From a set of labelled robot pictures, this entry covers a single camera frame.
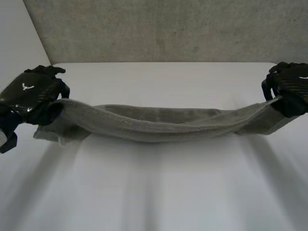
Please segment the gray towel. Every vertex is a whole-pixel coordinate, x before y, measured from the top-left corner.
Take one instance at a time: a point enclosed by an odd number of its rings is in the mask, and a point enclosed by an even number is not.
[[[271,107],[279,99],[237,110],[90,106],[62,99],[56,102],[64,105],[60,116],[39,126],[34,138],[65,144],[91,133],[141,142],[191,141],[229,132],[271,134],[296,118],[285,118]]]

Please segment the gray wall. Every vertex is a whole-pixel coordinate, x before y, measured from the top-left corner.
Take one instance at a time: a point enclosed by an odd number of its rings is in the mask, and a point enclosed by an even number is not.
[[[51,63],[308,62],[308,0],[24,0]]]

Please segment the white backdrop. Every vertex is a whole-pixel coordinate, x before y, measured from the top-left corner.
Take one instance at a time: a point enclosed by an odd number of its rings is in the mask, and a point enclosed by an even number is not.
[[[267,63],[59,64],[71,98],[235,109],[262,102]],[[2,230],[306,230],[307,116],[271,136],[61,148],[20,126],[0,157]]]
[[[50,62],[22,0],[0,1],[0,85]]]

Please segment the folded cloth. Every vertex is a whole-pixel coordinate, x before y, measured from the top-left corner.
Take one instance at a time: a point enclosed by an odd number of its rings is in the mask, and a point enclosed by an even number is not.
[[[152,108],[128,105],[90,106],[61,99],[62,113],[47,126],[39,126],[36,139],[65,144],[91,133],[141,142],[191,141],[226,133],[271,134],[293,119],[274,110],[273,100],[237,110]]]

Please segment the white logo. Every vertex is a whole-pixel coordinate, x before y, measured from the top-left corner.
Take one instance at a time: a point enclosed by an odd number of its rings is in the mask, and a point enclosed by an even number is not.
[[[28,89],[31,89],[31,88],[34,88],[34,86],[27,87],[27,86],[25,86],[25,84],[23,83],[23,90],[28,90]]]

